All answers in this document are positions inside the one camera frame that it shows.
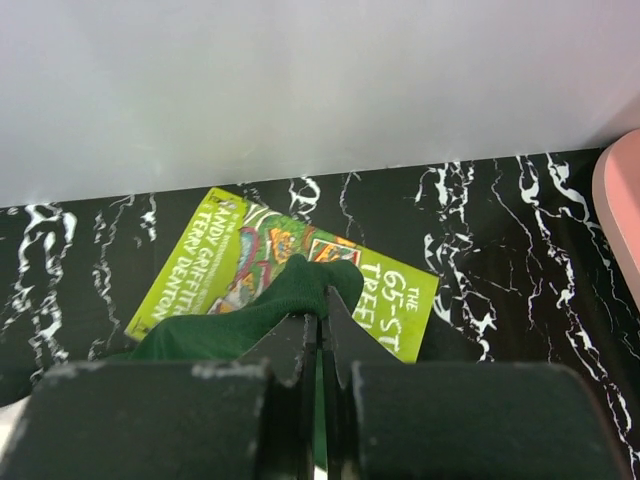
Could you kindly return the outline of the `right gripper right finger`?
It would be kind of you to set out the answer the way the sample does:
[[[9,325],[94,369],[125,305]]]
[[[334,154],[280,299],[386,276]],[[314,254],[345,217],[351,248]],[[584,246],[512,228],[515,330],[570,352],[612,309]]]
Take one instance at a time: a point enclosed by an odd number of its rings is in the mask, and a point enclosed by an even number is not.
[[[337,289],[327,289],[327,316],[322,320],[322,368],[327,473],[330,479],[358,479],[358,415],[352,364],[361,350],[362,328],[352,319]]]

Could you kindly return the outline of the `white and green t-shirt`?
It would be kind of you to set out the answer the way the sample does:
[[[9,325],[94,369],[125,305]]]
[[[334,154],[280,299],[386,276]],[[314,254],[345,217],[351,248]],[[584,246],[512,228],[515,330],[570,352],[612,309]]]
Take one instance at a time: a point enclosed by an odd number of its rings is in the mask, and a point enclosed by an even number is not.
[[[245,307],[160,322],[130,352],[51,369],[1,457],[5,479],[257,479],[268,373],[241,358],[288,315],[328,313],[363,288],[346,261],[292,257]]]

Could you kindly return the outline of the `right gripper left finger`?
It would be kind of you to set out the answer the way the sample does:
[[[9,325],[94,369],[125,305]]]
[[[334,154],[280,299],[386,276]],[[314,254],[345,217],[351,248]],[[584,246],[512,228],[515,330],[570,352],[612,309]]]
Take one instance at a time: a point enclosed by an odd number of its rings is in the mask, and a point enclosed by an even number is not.
[[[314,404],[318,320],[288,315],[241,360],[266,368],[260,407],[257,479],[314,476]]]

